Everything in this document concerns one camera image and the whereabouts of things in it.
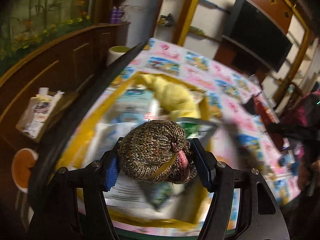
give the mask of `mural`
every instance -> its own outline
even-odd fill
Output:
[[[34,49],[91,25],[90,0],[11,0],[0,14],[0,76]]]

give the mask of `wooden cabinet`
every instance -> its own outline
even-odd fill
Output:
[[[82,88],[112,46],[125,45],[129,24],[91,26],[45,44],[0,79],[0,138],[14,151],[34,148],[16,124],[39,87],[50,91]]]

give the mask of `patterned tablecloth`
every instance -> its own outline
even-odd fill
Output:
[[[254,85],[238,72],[193,51],[177,45],[150,39],[144,50],[117,77],[119,83],[128,79],[136,71],[162,73],[190,83],[204,91],[209,101],[209,107],[214,109],[212,117],[218,117],[222,122],[232,122],[237,125],[237,139],[242,147],[251,152],[263,163],[269,171],[264,174],[266,182],[279,204],[286,204],[299,193],[297,177],[286,168],[278,165],[281,157],[272,140],[265,132],[259,116],[253,116],[245,111],[241,103],[246,103],[252,95],[259,95],[262,104],[269,108],[268,101],[260,87]],[[89,116],[112,92],[108,87],[86,116]],[[225,161],[234,169],[239,169],[241,154],[235,149],[228,132],[220,127],[212,137],[213,154],[218,160]],[[236,226],[240,190],[234,191],[234,201],[228,229]],[[208,194],[208,205],[203,210],[198,228],[181,231],[178,228],[146,228],[123,224],[114,221],[117,228],[159,236],[197,236],[207,215],[212,194]]]

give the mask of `orange flower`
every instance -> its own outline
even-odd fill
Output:
[[[84,5],[84,0],[78,0],[77,5]]]

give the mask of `person's hand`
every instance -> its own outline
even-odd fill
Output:
[[[311,174],[304,164],[305,163],[302,159],[298,171],[298,187],[300,190],[303,190],[305,186],[309,185],[311,179]],[[312,163],[311,169],[320,173],[320,161]],[[318,186],[320,186],[320,176],[318,176]]]

